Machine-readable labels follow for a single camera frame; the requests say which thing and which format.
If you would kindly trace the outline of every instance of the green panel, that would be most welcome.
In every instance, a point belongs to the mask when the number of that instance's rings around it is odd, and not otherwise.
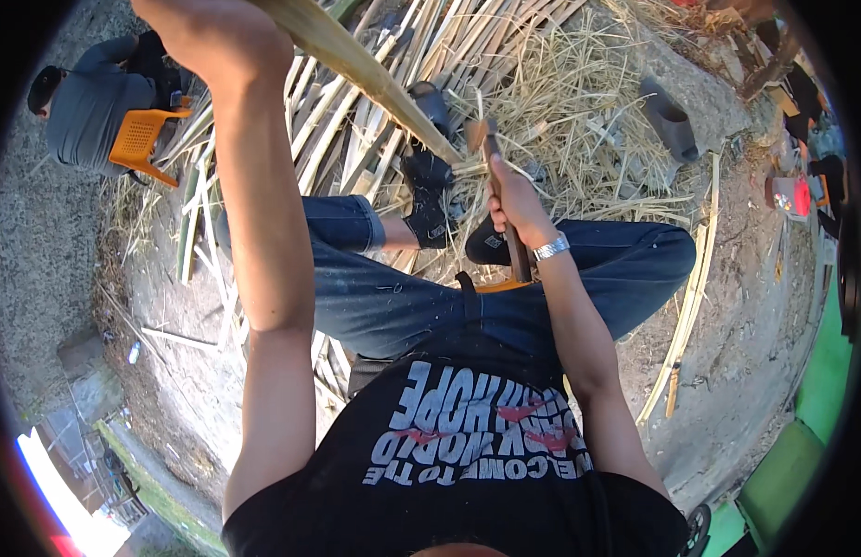
[[[814,431],[793,421],[740,490],[737,504],[759,548],[774,540],[814,475],[823,447]]]
[[[796,395],[796,417],[826,444],[845,399],[851,344],[841,334],[837,284],[831,281],[811,359]]]
[[[731,549],[746,529],[746,519],[733,501],[726,501],[712,512],[711,536],[702,557],[721,557]]]

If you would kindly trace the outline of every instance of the concrete ground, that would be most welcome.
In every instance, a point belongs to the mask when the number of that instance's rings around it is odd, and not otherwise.
[[[94,42],[142,28],[125,1],[86,0],[45,63],[71,63]],[[0,361],[30,422],[63,404],[58,346],[93,320],[100,219],[96,178],[53,162],[35,169],[46,152],[42,133],[43,124],[21,107],[0,174]],[[758,163],[725,162],[707,300],[683,357],[677,409],[666,419],[660,401],[642,431],[651,462],[684,511],[729,488],[769,447],[789,417],[784,402],[816,332],[815,238],[798,224],[782,232],[782,218],[764,206],[761,179]],[[199,264],[190,286],[175,278],[181,194],[165,192],[154,247],[125,263],[129,310],[138,323],[215,342],[222,310],[213,278]],[[229,284],[229,262],[220,258]],[[670,303],[618,345],[635,414],[659,373],[676,316]],[[218,503],[241,439],[241,358],[234,350],[208,354],[156,340],[167,365],[144,351],[130,366],[133,337],[115,324],[106,352],[125,386],[134,433],[157,462]]]

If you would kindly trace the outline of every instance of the black sock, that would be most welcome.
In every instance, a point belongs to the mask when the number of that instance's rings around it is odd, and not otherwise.
[[[492,216],[487,215],[477,230],[470,233],[464,245],[464,253],[477,265],[511,264],[511,253],[501,233],[495,231]]]
[[[416,142],[413,154],[403,160],[402,170],[413,199],[412,214],[403,219],[405,225],[415,234],[421,248],[446,248],[443,192],[452,185],[452,169]]]

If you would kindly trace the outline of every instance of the blue jeans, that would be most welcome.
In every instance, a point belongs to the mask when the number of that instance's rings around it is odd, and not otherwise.
[[[465,324],[461,290],[360,255],[380,248],[380,219],[361,196],[305,197],[315,266],[315,328],[361,356],[395,359],[434,330]],[[585,290],[613,339],[643,323],[684,283],[696,251],[681,228],[561,221]],[[556,361],[541,284],[478,294],[481,329],[529,356]]]

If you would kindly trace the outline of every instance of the wristwatch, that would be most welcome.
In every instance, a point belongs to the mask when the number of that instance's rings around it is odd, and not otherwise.
[[[536,261],[541,261],[542,259],[548,259],[553,255],[557,255],[561,251],[566,251],[570,249],[570,243],[567,241],[567,235],[563,232],[558,231],[559,238],[551,243],[547,243],[546,245],[536,248],[533,250],[533,255],[536,256]]]

